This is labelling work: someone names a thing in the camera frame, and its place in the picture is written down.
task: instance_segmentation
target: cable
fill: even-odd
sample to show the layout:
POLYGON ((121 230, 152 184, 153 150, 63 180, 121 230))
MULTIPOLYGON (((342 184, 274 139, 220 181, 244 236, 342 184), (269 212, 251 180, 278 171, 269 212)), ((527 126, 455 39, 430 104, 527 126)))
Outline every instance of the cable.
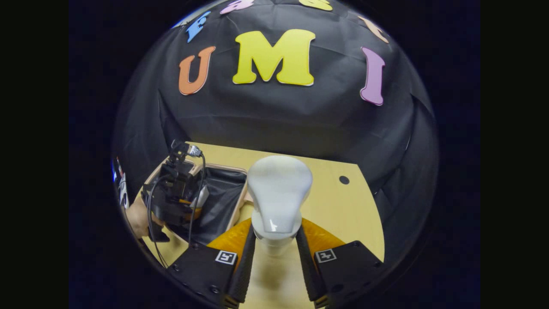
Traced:
POLYGON ((189 223, 189 246, 191 246, 191 231, 193 229, 194 211, 197 209, 198 199, 200 197, 200 192, 202 192, 202 185, 206 176, 206 157, 204 157, 203 153, 201 153, 200 156, 202 157, 202 177, 200 177, 200 184, 198 185, 197 202, 194 203, 193 212, 191 213, 191 222, 189 223))
POLYGON ((154 189, 156 189, 156 185, 158 183, 160 183, 164 178, 168 177, 169 175, 164 175, 162 177, 160 177, 159 179, 156 180, 156 182, 154 183, 153 185, 153 188, 151 189, 150 191, 150 195, 149 195, 149 198, 147 199, 147 219, 149 221, 149 232, 150 232, 150 237, 151 237, 151 240, 153 241, 154 243, 154 247, 156 248, 156 252, 158 254, 158 259, 160 261, 160 264, 162 264, 163 267, 165 268, 168 268, 168 263, 166 263, 166 260, 164 260, 164 257, 162 256, 162 254, 160 254, 160 250, 158 250, 158 245, 156 245, 156 239, 154 239, 154 233, 153 233, 153 228, 152 228, 152 224, 153 224, 153 216, 152 216, 152 213, 151 213, 151 209, 150 209, 150 201, 152 200, 153 198, 153 194, 154 194, 154 189))

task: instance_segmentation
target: yellow letter m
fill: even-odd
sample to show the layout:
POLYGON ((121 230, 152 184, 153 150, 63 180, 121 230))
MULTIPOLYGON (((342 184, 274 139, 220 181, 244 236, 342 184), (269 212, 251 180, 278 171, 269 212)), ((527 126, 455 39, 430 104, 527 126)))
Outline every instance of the yellow letter m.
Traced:
POLYGON ((282 70, 276 75, 279 82, 311 86, 315 78, 309 74, 309 45, 314 38, 315 34, 311 31, 291 29, 271 46, 259 31, 237 36, 234 40, 240 43, 240 55, 233 83, 249 84, 255 81, 256 74, 251 71, 252 60, 261 78, 269 81, 282 60, 282 70))

